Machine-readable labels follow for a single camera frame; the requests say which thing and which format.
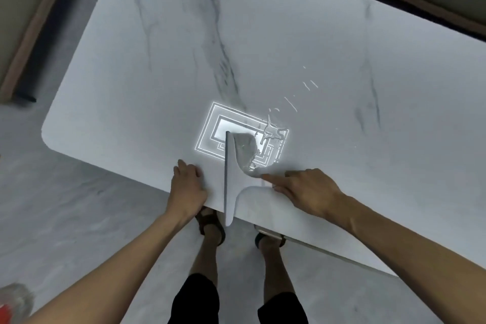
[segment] marble tabletop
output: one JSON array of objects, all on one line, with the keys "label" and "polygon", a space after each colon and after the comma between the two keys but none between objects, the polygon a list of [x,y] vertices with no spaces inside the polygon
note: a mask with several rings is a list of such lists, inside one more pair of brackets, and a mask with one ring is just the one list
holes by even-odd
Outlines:
[{"label": "marble tabletop", "polygon": [[[211,108],[259,139],[270,116],[287,129],[275,171],[319,167],[486,267],[485,56],[483,42],[373,0],[99,0],[42,137],[166,191],[178,158],[199,164],[222,210],[216,129],[214,149],[198,148]],[[276,159],[268,144],[259,164]],[[236,217],[390,272],[271,190],[243,192]]]}]

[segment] concrete floor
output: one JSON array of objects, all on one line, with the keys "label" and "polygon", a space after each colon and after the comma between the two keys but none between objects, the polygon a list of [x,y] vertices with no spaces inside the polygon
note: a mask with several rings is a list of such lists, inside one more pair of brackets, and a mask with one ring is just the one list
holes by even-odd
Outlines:
[{"label": "concrete floor", "polygon": [[[26,284],[34,309],[133,239],[167,200],[166,192],[57,154],[41,140],[95,3],[58,1],[25,72],[38,102],[0,107],[0,286]],[[227,234],[218,252],[220,322],[258,322],[264,262],[253,245],[256,233],[237,220]],[[124,323],[167,322],[201,241],[194,221],[175,237]],[[440,322],[398,278],[290,242],[282,254],[311,323]]]}]

